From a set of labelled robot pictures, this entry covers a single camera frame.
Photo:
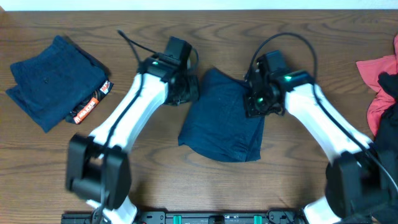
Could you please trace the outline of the navy blue shorts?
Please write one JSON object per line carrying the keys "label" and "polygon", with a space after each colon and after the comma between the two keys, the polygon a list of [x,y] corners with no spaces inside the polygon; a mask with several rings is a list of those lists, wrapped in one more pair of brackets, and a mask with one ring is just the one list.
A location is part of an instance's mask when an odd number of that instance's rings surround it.
{"label": "navy blue shorts", "polygon": [[192,103],[178,136],[179,146],[220,162],[261,158],[264,118],[248,118],[244,95],[248,85],[211,68],[201,81],[200,98]]}

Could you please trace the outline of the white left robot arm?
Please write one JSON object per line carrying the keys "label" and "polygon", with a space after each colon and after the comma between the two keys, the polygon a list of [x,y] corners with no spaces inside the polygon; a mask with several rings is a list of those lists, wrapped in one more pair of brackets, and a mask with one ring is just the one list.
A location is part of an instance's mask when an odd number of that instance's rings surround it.
{"label": "white left robot arm", "polygon": [[198,78],[188,57],[153,55],[111,115],[88,136],[68,145],[65,187],[93,207],[92,213],[64,214],[62,223],[134,223],[129,154],[155,110],[198,99]]}

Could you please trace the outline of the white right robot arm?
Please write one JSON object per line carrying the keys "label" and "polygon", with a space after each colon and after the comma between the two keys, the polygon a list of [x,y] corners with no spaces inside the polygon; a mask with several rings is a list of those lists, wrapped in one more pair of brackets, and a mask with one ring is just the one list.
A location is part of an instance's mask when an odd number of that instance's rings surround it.
{"label": "white right robot arm", "polygon": [[249,70],[248,116],[288,112],[319,143],[329,163],[322,198],[303,208],[307,223],[341,223],[397,205],[397,153],[359,132],[330,104],[308,72]]}

